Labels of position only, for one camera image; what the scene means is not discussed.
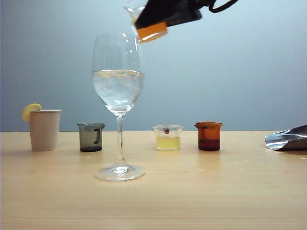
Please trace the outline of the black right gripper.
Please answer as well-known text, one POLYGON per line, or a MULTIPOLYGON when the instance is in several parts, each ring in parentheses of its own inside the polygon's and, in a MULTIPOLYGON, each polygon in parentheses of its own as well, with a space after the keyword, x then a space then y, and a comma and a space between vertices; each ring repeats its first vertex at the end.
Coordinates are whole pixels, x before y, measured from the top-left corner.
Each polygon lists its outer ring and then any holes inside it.
POLYGON ((167 27, 197 21, 202 18, 198 0, 149 0, 137 21, 137 29, 158 23, 167 27))

